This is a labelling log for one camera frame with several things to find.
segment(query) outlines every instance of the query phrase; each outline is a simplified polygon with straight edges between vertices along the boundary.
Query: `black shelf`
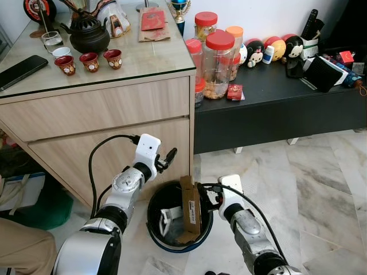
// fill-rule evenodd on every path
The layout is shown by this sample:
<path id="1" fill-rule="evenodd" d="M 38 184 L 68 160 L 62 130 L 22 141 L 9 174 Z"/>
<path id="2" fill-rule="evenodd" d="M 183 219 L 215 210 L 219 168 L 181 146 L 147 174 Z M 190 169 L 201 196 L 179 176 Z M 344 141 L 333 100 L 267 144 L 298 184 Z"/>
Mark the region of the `black shelf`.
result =
<path id="1" fill-rule="evenodd" d="M 194 153 L 366 127 L 358 89 L 322 93 L 285 70 L 280 62 L 241 66 L 232 83 L 243 85 L 244 101 L 204 99 L 195 110 Z"/>

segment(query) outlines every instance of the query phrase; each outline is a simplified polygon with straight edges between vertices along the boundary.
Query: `black cable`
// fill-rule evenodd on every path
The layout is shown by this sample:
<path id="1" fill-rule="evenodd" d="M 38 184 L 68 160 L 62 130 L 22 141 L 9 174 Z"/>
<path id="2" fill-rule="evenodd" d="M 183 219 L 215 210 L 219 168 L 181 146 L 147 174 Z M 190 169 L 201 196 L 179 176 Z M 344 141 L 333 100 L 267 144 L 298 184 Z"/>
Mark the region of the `black cable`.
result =
<path id="1" fill-rule="evenodd" d="M 288 261 L 286 259 L 286 256 L 284 255 L 283 251 L 282 251 L 282 248 L 280 248 L 280 245 L 279 245 L 279 242 L 278 240 L 276 239 L 276 236 L 275 236 L 275 233 L 273 231 L 273 229 L 271 228 L 270 226 L 270 223 L 268 222 L 268 220 L 266 219 L 264 213 L 261 211 L 261 209 L 256 205 L 255 202 L 253 202 L 252 200 L 250 200 L 248 197 L 246 197 L 243 193 L 237 191 L 236 189 L 233 189 L 229 186 L 226 186 L 226 185 L 222 185 L 222 184 L 219 184 L 219 183 L 203 183 L 202 186 L 209 186 L 209 187 L 221 187 L 221 188 L 224 188 L 224 189 L 228 189 L 234 193 L 236 193 L 238 196 L 241 196 L 243 199 L 245 199 L 250 205 L 253 206 L 253 208 L 256 209 L 257 212 L 259 212 L 260 216 L 262 217 L 262 219 L 264 220 L 266 226 L 268 227 L 268 230 L 271 234 L 271 237 L 273 238 L 274 240 L 274 243 L 275 243 L 275 246 L 276 248 L 278 249 L 278 252 L 279 254 L 283 257 L 284 261 L 286 262 L 286 264 L 288 265 Z"/>
<path id="2" fill-rule="evenodd" d="M 93 171 L 92 171 L 92 160 L 95 152 L 99 147 L 101 147 L 106 142 L 116 139 L 116 138 L 128 138 L 130 139 L 135 145 L 139 143 L 140 136 L 133 136 L 133 135 L 114 135 L 110 136 L 109 138 L 101 141 L 99 144 L 97 144 L 96 147 L 92 150 L 91 154 L 89 155 L 89 161 L 88 161 L 88 171 L 89 171 L 89 179 L 91 180 L 92 185 L 92 194 L 93 194 L 93 205 L 92 205 L 92 212 L 91 212 L 91 219 L 96 214 L 96 204 L 97 204 L 97 191 L 96 191 L 96 185 L 93 178 Z"/>
<path id="3" fill-rule="evenodd" d="M 111 189 L 111 187 L 112 187 L 112 185 L 110 185 L 110 186 L 108 186 L 105 190 L 103 190 L 103 192 L 99 195 L 99 197 L 98 197 L 98 201 L 97 201 L 97 211 L 99 210 L 99 207 L 100 207 L 100 205 L 101 205 L 101 200 L 102 200 L 102 197 L 103 197 L 103 195 L 105 194 L 105 193 L 107 193 L 107 191 L 109 190 L 109 189 Z"/>

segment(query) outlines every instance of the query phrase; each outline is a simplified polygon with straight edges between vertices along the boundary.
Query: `person's leg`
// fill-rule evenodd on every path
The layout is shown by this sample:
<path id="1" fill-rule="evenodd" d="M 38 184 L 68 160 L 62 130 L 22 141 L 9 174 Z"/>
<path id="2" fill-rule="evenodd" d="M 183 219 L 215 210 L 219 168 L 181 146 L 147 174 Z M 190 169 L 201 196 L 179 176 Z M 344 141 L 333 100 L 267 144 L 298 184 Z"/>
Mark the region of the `person's leg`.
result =
<path id="1" fill-rule="evenodd" d="M 50 275 L 57 252 L 51 233 L 0 218 L 0 266 L 17 274 Z"/>

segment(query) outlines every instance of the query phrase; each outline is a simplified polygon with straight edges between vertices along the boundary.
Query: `plastic jar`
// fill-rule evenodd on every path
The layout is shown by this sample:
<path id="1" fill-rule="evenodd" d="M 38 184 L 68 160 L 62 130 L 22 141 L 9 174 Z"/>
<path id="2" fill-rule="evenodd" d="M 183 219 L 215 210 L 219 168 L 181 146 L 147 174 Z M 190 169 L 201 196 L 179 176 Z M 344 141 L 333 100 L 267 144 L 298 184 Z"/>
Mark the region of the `plastic jar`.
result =
<path id="1" fill-rule="evenodd" d="M 196 83 L 199 83 L 202 79 L 202 49 L 201 41 L 199 39 L 186 40 L 186 46 L 191 54 L 191 57 L 196 66 Z"/>
<path id="2" fill-rule="evenodd" d="M 240 53 L 241 45 L 243 43 L 243 28 L 238 26 L 231 26 L 225 29 L 227 33 L 230 33 L 235 37 L 235 56 Z"/>
<path id="3" fill-rule="evenodd" d="M 235 38 L 223 30 L 217 30 L 206 38 L 203 46 L 204 96 L 220 99 L 228 89 L 233 64 Z"/>
<path id="4" fill-rule="evenodd" d="M 240 60 L 241 60 L 241 54 L 239 53 L 233 60 L 233 65 L 231 69 L 231 77 L 229 79 L 230 81 L 235 80 L 237 77 L 237 72 L 239 71 L 239 66 L 240 66 Z"/>
<path id="5" fill-rule="evenodd" d="M 205 42 L 210 33 L 217 29 L 218 15 L 209 11 L 203 11 L 195 15 L 195 38 Z"/>
<path id="6" fill-rule="evenodd" d="M 204 99 L 205 80 L 200 79 L 195 85 L 195 108 L 200 107 Z"/>

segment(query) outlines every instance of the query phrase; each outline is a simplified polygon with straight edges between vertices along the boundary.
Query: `white wall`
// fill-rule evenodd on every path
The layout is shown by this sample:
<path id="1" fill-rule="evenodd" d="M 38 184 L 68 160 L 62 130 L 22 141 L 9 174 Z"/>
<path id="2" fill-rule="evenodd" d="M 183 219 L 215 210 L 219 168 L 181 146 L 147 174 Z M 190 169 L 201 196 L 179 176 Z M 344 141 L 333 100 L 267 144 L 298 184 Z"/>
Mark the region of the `white wall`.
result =
<path id="1" fill-rule="evenodd" d="M 237 25 L 244 29 L 244 40 L 288 33 L 300 35 L 312 9 L 325 26 L 324 37 L 330 35 L 348 0 L 192 0 L 185 15 L 184 38 L 194 37 L 194 17 L 201 11 L 218 14 L 219 29 Z"/>
<path id="2" fill-rule="evenodd" d="M 22 0 L 1 0 L 0 25 L 12 43 L 17 40 L 29 21 Z"/>

